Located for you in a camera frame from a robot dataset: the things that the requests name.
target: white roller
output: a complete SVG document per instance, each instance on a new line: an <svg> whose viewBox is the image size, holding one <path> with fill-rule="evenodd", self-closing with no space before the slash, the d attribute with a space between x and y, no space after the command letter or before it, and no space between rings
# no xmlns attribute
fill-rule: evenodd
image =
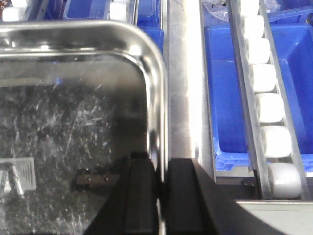
<svg viewBox="0 0 313 235"><path fill-rule="evenodd" d="M262 38L264 34L264 18L261 15L245 16L242 19L245 38Z"/></svg>
<svg viewBox="0 0 313 235"><path fill-rule="evenodd" d="M270 55L269 40L267 38L246 39L246 52L249 64L266 64Z"/></svg>
<svg viewBox="0 0 313 235"><path fill-rule="evenodd" d="M129 1L111 2L110 19L115 21L127 22L129 18Z"/></svg>
<svg viewBox="0 0 313 235"><path fill-rule="evenodd" d="M2 12L2 20L4 22L21 21L24 18L26 9L21 7L6 7Z"/></svg>
<svg viewBox="0 0 313 235"><path fill-rule="evenodd" d="M240 0L239 11L241 16L253 16L259 13L259 0Z"/></svg>
<svg viewBox="0 0 313 235"><path fill-rule="evenodd" d="M31 4L32 0L11 0L12 6L27 8Z"/></svg>
<svg viewBox="0 0 313 235"><path fill-rule="evenodd" d="M270 64L251 65L250 77L256 93L273 91L277 82L275 67Z"/></svg>
<svg viewBox="0 0 313 235"><path fill-rule="evenodd" d="M260 123L280 122L285 116L284 101L280 94L256 94L255 99Z"/></svg>
<svg viewBox="0 0 313 235"><path fill-rule="evenodd" d="M291 163L268 164L268 179L274 198L296 198L301 193L300 174Z"/></svg>
<svg viewBox="0 0 313 235"><path fill-rule="evenodd" d="M262 126L262 142L267 158L284 158L291 153L291 136L285 126Z"/></svg>

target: blue plastic bin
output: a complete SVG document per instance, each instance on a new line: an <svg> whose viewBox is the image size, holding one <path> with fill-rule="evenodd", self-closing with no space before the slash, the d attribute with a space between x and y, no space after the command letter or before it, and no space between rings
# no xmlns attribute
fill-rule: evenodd
<svg viewBox="0 0 313 235"><path fill-rule="evenodd" d="M273 37L306 172L313 172L313 27L275 24ZM205 28L216 169L248 166L230 29Z"/></svg>
<svg viewBox="0 0 313 235"><path fill-rule="evenodd" d="M311 0L277 0L281 5L280 8L273 13L268 14L271 24L275 23L306 23L312 17L313 5ZM218 24L226 24L212 16L203 7L204 25L212 26Z"/></svg>
<svg viewBox="0 0 313 235"><path fill-rule="evenodd" d="M65 7L66 0L49 0L45 20L59 20Z"/></svg>
<svg viewBox="0 0 313 235"><path fill-rule="evenodd" d="M313 13L311 0L277 0L281 5L276 12L269 13L268 18L275 23L306 23Z"/></svg>
<svg viewBox="0 0 313 235"><path fill-rule="evenodd" d="M138 26L159 27L160 0L139 0Z"/></svg>
<svg viewBox="0 0 313 235"><path fill-rule="evenodd" d="M152 40L156 43L161 52L163 52L164 31L160 28L155 27L141 26L139 28L141 28L146 34L148 34L150 38L152 38Z"/></svg>
<svg viewBox="0 0 313 235"><path fill-rule="evenodd" d="M110 0L67 0L63 19L106 19Z"/></svg>

